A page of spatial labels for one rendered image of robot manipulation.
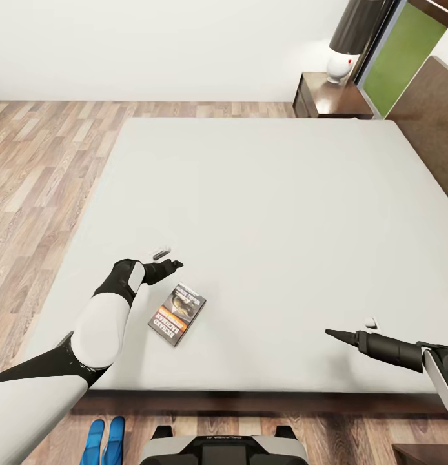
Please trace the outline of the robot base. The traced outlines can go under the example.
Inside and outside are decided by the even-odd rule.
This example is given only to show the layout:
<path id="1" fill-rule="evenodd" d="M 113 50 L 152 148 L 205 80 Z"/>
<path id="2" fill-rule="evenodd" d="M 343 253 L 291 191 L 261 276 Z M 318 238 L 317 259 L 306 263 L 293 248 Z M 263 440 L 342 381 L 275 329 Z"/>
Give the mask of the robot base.
<path id="1" fill-rule="evenodd" d="M 139 465 L 310 465 L 291 426 L 273 436 L 177 436 L 158 426 L 144 446 Z"/>

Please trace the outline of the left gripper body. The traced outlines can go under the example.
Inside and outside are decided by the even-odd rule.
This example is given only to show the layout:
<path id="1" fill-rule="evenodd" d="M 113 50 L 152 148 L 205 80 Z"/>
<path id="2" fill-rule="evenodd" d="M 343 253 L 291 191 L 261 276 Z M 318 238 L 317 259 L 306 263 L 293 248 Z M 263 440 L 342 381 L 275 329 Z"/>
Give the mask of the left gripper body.
<path id="1" fill-rule="evenodd" d="M 153 279 L 147 285 L 154 285 L 156 282 L 161 281 L 163 278 L 170 276 L 175 272 L 175 268 L 171 259 L 166 259 L 162 263 L 148 263 L 154 269 Z"/>

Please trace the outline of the sandal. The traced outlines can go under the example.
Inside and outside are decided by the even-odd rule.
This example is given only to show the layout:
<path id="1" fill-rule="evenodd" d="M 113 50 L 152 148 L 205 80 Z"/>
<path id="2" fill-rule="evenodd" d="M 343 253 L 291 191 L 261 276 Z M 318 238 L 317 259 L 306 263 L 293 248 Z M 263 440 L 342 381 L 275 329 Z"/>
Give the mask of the sandal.
<path id="1" fill-rule="evenodd" d="M 112 419 L 106 452 L 103 450 L 101 465 L 122 465 L 122 445 L 125 419 L 121 416 Z M 104 453 L 105 452 L 105 453 Z"/>
<path id="2" fill-rule="evenodd" d="M 99 465 L 99 450 L 104 428 L 105 423 L 100 419 L 91 425 L 80 465 Z"/>

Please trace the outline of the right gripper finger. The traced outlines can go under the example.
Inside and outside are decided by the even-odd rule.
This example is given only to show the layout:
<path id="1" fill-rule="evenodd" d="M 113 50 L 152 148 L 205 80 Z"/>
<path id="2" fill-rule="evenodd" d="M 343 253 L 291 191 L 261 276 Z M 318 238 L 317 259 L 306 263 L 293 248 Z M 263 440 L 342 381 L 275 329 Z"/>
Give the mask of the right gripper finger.
<path id="1" fill-rule="evenodd" d="M 333 336 L 339 341 L 343 341 L 346 344 L 352 345 L 352 346 L 358 346 L 358 331 L 356 333 L 352 332 L 346 332 L 346 331 L 337 331 L 337 330 L 332 330 L 332 329 L 326 329 L 325 333 Z"/>

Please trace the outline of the hardback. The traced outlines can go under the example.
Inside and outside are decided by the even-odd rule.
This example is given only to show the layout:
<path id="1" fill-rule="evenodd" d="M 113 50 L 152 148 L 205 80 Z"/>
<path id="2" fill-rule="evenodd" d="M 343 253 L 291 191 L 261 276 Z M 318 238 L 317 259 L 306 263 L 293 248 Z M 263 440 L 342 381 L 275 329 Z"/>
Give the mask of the hardback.
<path id="1" fill-rule="evenodd" d="M 206 302 L 200 294 L 180 282 L 148 325 L 176 347 Z"/>

